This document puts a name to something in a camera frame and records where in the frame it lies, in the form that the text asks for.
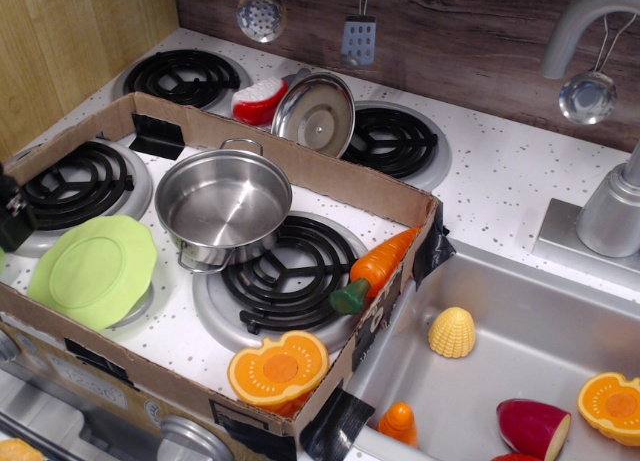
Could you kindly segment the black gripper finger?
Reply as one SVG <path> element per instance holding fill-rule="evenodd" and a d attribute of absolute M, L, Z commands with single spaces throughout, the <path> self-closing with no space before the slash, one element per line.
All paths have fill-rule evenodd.
<path fill-rule="evenodd" d="M 31 204 L 14 178 L 1 166 L 1 248 L 16 251 L 36 230 L 37 220 Z"/>

